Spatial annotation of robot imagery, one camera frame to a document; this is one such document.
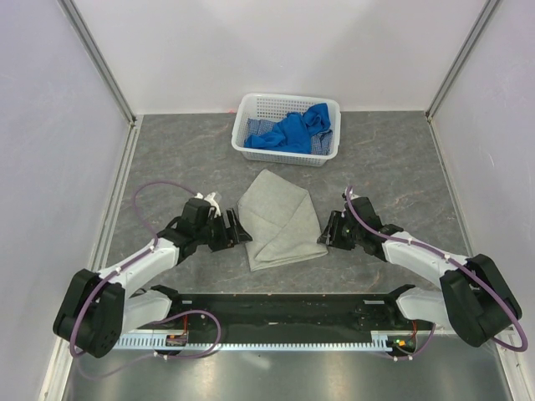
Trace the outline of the grey cloth napkin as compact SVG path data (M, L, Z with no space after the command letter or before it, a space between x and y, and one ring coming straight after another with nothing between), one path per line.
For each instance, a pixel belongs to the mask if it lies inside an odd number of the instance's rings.
M307 190L269 170L261 171L237 203L239 220L252 236L246 244L252 272L328 254Z

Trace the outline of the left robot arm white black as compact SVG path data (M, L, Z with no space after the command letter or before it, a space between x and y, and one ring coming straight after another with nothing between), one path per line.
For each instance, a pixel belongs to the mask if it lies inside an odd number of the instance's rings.
M147 282L193 255L200 246L224 251L252 241L233 209L222 212L212 195L190 198L180 216L156 233L148 245L100 272L87 269L72 278L53 332L69 342L74 357L85 353L102 358L120 336L158 322L165 328L181 324L183 308L171 291L138 293Z

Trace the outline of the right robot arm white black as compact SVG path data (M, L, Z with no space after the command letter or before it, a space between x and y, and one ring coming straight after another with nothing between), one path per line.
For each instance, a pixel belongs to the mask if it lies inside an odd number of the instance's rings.
M522 309L496 263L484 254L457 255L414 238L394 224L385 224L369 198L348 188L344 208L332 211L318 243L343 250L361 247L381 261L402 266L433 283L438 292L407 287L383 307L392 328L421 320L448 327L465 343L480 347L508 327L520 336L516 352L527 350L520 324Z

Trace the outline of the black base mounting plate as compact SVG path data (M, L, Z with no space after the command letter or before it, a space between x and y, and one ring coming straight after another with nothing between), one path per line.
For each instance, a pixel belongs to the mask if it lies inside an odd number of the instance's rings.
M172 294L170 315L199 309L214 314L225 326L248 324L253 327L313 324L346 326L357 332L420 331L431 324L403 317L395 295L386 294Z

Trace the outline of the blue checkered cloth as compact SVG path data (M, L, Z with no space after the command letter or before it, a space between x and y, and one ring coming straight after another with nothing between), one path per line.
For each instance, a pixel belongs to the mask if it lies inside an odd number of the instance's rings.
M251 136L264 135L273 129L275 122L266 119L248 119L247 134L245 142L249 141ZM333 138L333 131L324 131L316 134L311 138L312 155L329 155L330 145Z

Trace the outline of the blue towel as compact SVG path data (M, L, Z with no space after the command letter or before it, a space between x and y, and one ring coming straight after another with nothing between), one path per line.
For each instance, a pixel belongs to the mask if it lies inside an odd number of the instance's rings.
M315 104L304 113L287 113L264 135L251 136L244 147L256 150L280 151L311 155L311 138L331 129L326 103Z

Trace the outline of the white perforated plastic basket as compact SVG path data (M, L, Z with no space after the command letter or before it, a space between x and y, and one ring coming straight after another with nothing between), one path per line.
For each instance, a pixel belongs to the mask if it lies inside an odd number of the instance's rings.
M319 167L338 154L339 104L288 94L247 94L232 129L232 147L248 160Z

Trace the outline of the aluminium corner frame post right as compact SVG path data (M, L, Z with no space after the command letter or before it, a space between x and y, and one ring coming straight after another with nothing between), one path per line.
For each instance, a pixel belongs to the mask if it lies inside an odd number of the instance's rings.
M442 79L441 84L434 95L430 106L425 112L425 117L430 123L446 96L450 92L453 84L456 82L458 75L461 73L471 53L475 49L479 39L483 35L487 25L491 21L498 6L502 3L501 0L486 0L481 11L478 13L475 22L472 24L469 33L463 41L459 51L457 52L451 66L449 67L446 76Z

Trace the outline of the aluminium corner frame post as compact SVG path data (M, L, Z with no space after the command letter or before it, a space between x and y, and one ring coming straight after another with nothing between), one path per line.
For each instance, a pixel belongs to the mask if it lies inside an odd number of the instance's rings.
M105 61L104 55L100 51L99 46L96 43L93 34L90 32L88 24L84 21L84 17L79 11L75 1L58 0L58 3L64 11L64 14L69 20L72 28L78 35L93 65L99 73L99 76L102 78L104 85L107 87L112 98L119 107L120 112L130 125L134 125L137 120L135 113L128 104L125 95L120 89L120 86L115 79L110 66Z
M471 53L475 49L479 39L483 35L487 25L491 21L498 6L502 3L501 0L486 0L481 11L478 13L475 22L472 24L469 33L463 41L459 51L457 52L451 66L449 67L446 76L442 79L441 84L434 95L430 106L425 112L425 117L430 123L446 96L450 92L453 84L456 82L458 75L461 73Z

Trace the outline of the aluminium corner frame post left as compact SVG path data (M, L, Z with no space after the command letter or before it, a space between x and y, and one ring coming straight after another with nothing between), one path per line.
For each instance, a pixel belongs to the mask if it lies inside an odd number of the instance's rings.
M104 85L107 87L112 98L119 107L120 112L130 125L134 125L137 120L135 113L128 104L125 95L120 89L120 86L115 79L110 66L105 61L104 55L100 51L99 46L96 43L93 34L90 32L88 24L84 21L84 17L79 11L75 1L58 0L58 3L64 11L64 14L69 20L72 28L78 35L93 65L99 73L99 76L102 78Z

